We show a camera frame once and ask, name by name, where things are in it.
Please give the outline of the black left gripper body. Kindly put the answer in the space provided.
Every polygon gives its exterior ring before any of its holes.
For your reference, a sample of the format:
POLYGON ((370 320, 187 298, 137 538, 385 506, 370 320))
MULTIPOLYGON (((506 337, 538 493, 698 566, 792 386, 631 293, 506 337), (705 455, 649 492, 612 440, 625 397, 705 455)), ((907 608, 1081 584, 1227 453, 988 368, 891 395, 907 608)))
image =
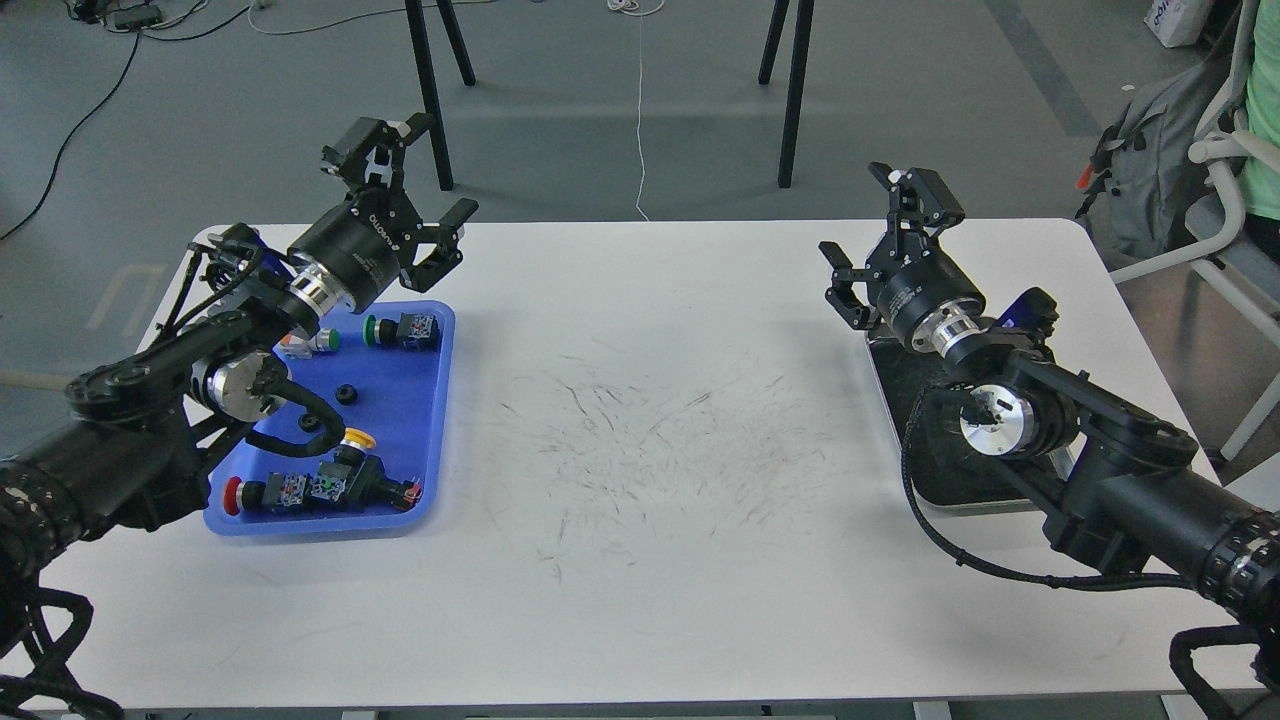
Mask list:
POLYGON ((420 222, 403 190, 348 192, 289 246, 288 256, 296 266, 324 266, 346 291, 352 311, 362 313, 399 275, 398 252, 420 222))

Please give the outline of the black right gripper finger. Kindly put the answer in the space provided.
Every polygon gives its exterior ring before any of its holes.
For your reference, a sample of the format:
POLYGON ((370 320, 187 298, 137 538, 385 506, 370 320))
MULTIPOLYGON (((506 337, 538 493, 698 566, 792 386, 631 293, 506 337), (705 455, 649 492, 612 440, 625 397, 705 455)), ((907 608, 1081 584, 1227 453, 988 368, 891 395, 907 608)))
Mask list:
POLYGON ((854 331, 873 331, 883 320, 878 300, 884 290, 884 264, 881 249, 868 254, 864 266, 854 266, 841 246, 819 242, 819 251, 831 265, 831 284, 826 300, 854 331))
POLYGON ((895 170, 872 161, 868 170, 890 193, 887 229, 869 263, 914 263, 940 249, 940 236, 959 225, 966 213, 943 178, 925 168, 895 170))

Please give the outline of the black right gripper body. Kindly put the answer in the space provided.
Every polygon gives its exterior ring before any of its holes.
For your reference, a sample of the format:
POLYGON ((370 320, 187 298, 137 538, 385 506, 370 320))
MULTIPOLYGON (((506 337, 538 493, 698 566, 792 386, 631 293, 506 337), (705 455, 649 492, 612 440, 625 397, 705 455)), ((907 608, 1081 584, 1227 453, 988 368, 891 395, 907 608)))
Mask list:
POLYGON ((906 350, 946 354, 979 332, 986 297, 946 252, 927 251, 886 279, 876 307, 906 350))

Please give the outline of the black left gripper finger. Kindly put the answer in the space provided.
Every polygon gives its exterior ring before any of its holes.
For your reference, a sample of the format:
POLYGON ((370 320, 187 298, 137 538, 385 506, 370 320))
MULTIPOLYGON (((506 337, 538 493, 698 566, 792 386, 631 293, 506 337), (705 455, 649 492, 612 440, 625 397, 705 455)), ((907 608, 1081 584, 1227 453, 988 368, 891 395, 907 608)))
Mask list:
POLYGON ((399 283, 425 293, 463 260, 458 242, 465 223, 479 209, 474 199, 460 199, 434 223, 415 223, 399 236, 399 283))
POLYGON ((403 122, 360 117, 335 145, 321 150, 321 172, 343 181, 348 191, 403 190, 406 149, 434 129, 436 118, 415 113, 403 122))

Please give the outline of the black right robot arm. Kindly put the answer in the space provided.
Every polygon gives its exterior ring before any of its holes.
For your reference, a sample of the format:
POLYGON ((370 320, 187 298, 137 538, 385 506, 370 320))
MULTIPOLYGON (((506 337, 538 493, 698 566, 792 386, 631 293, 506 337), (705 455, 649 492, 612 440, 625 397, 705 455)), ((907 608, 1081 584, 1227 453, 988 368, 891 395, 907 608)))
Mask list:
POLYGON ((888 192, 886 232, 861 265, 835 242, 827 302, 854 331, 886 329, 908 354, 940 361, 916 384, 899 430, 911 514, 959 566, 1052 589, 1194 591, 1231 616, 1226 626, 1175 634, 1169 662, 1210 719, 1239 719, 1194 666, 1199 648, 1252 644, 1252 669, 1277 693, 1277 514, 1190 468, 1199 445, 1185 430, 1055 361, 1055 300, 1024 291, 997 318, 941 247, 965 217, 931 169, 868 167, 888 192), (1050 547, 1088 577, 1029 574, 947 539, 916 501, 916 478, 938 446, 960 445, 980 474, 1011 486, 1044 515, 1050 547))

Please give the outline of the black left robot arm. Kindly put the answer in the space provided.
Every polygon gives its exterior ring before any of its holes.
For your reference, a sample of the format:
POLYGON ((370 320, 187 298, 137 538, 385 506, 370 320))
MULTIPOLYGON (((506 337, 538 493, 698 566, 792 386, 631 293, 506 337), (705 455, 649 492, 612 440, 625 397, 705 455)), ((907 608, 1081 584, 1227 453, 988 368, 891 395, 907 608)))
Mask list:
POLYGON ((192 243, 151 345, 73 379, 70 424, 3 460, 3 652, 20 647, 31 662, 3 678, 4 716, 27 719, 37 696, 86 719, 124 715, 68 667, 92 605, 40 584, 70 544, 205 509, 212 470, 239 443, 288 457, 339 443, 337 410, 288 377, 275 347, 288 334, 315 337, 334 307, 361 313, 394 282, 422 293, 461 264, 457 243, 477 204, 461 199, 428 222, 403 186, 406 150, 438 132, 428 113, 358 118, 323 150, 323 170, 346 184, 339 204, 285 252, 243 223, 192 243))

